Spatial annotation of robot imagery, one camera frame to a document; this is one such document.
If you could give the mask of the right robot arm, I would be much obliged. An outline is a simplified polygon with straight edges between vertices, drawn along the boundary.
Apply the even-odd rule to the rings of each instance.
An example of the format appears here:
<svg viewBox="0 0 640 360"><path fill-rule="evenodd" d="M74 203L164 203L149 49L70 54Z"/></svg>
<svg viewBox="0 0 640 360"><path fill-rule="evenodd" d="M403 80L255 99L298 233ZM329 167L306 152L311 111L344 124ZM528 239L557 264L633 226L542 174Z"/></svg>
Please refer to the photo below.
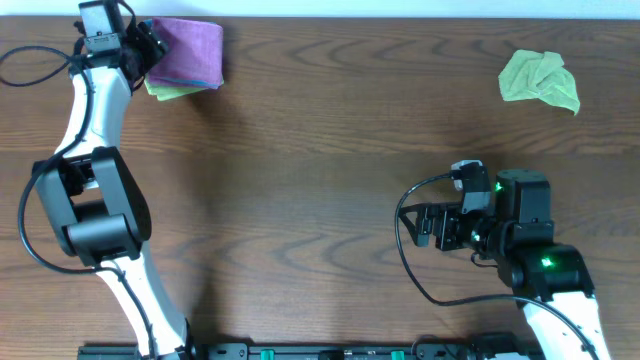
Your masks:
<svg viewBox="0 0 640 360"><path fill-rule="evenodd" d="M461 192L458 202L406 205L394 229L407 230L417 247L467 248L496 269L510 288L505 300L524 313L548 359L607 359L595 286L580 252L555 242L551 186L541 172L508 169L491 181L479 162L445 173Z"/></svg>

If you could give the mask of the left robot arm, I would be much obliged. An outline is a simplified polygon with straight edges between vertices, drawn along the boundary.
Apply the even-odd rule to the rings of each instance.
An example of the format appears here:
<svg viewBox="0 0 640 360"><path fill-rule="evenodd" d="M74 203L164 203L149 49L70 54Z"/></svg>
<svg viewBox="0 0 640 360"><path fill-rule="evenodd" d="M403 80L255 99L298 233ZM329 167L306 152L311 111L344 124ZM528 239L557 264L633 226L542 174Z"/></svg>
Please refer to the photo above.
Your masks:
<svg viewBox="0 0 640 360"><path fill-rule="evenodd" d="M137 359L193 359L189 323L167 294L151 256L151 216L122 157L120 135L135 84L165 55L141 22L88 28L86 53L71 59L74 102L67 131L35 163L36 190L62 251L79 275L100 277L137 338Z"/></svg>

